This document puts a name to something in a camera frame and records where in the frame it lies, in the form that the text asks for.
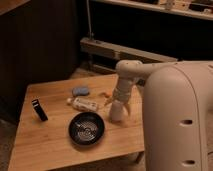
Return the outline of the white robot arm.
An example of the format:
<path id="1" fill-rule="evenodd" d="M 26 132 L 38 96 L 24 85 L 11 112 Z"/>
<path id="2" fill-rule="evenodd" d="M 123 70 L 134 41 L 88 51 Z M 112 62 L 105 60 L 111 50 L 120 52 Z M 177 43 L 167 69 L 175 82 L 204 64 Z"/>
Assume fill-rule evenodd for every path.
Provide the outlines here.
<path id="1" fill-rule="evenodd" d="M 142 117 L 146 171 L 208 171 L 206 116 L 213 114 L 213 61 L 144 64 L 121 60 L 107 101 L 119 121 L 132 87 L 145 81 Z"/>

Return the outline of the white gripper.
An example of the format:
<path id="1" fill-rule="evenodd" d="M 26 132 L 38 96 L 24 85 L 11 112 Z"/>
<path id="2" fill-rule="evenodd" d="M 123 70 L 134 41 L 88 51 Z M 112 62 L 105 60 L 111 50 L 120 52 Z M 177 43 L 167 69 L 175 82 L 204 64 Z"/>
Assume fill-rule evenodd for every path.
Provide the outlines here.
<path id="1" fill-rule="evenodd" d="M 107 106 L 108 104 L 112 103 L 113 99 L 114 100 L 118 100 L 120 102 L 125 103 L 124 107 L 125 107 L 128 115 L 130 116 L 131 115 L 131 106 L 128 103 L 130 97 L 131 97 L 131 93 L 130 92 L 123 92 L 123 91 L 115 88 L 114 91 L 113 91 L 113 98 L 112 97 L 108 98 L 106 100 L 106 102 L 104 103 L 104 106 Z"/>

